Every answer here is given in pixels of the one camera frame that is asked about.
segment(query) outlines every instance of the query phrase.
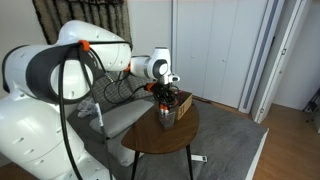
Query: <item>gray rug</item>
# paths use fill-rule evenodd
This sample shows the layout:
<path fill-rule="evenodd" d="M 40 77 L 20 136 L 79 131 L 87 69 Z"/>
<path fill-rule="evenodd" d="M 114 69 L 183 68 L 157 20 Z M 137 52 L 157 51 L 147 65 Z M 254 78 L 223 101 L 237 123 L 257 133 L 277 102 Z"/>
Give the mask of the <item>gray rug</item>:
<path fill-rule="evenodd" d="M 211 104 L 197 100 L 193 103 L 200 114 L 200 126 L 191 143 L 191 154 L 208 157 L 206 163 L 192 162 L 194 179 L 245 179 L 267 129 Z M 78 119 L 74 113 L 69 117 L 69 122 L 84 140 L 88 152 L 105 164 L 101 136 L 90 129 L 89 119 Z M 132 165 L 120 166 L 115 159 L 111 159 L 109 164 L 117 180 L 130 179 Z M 163 155 L 145 154 L 139 158 L 135 179 L 189 179 L 186 150 Z"/>

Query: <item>dark curtain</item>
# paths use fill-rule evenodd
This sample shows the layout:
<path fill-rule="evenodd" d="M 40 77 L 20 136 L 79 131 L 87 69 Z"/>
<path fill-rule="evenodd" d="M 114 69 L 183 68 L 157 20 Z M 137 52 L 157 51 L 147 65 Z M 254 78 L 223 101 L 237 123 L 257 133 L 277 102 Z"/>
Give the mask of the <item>dark curtain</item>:
<path fill-rule="evenodd" d="M 126 0 L 33 0 L 48 44 L 54 44 L 60 28 L 70 20 L 81 20 L 107 29 L 131 42 Z"/>

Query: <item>white door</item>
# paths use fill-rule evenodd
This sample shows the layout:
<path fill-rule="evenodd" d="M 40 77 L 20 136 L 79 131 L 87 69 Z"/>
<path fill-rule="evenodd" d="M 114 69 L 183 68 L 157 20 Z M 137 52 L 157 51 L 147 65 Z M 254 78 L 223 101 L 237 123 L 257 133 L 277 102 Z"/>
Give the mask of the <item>white door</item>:
<path fill-rule="evenodd" d="M 253 103 L 251 114 L 255 122 L 261 123 L 267 116 L 282 74 L 290 59 L 294 44 L 298 38 L 303 22 L 308 13 L 312 0 L 297 0 L 286 30 L 281 40 L 280 48 L 276 53 L 269 55 L 256 98 Z"/>
<path fill-rule="evenodd" d="M 238 107 L 268 0 L 175 1 L 180 89 Z"/>

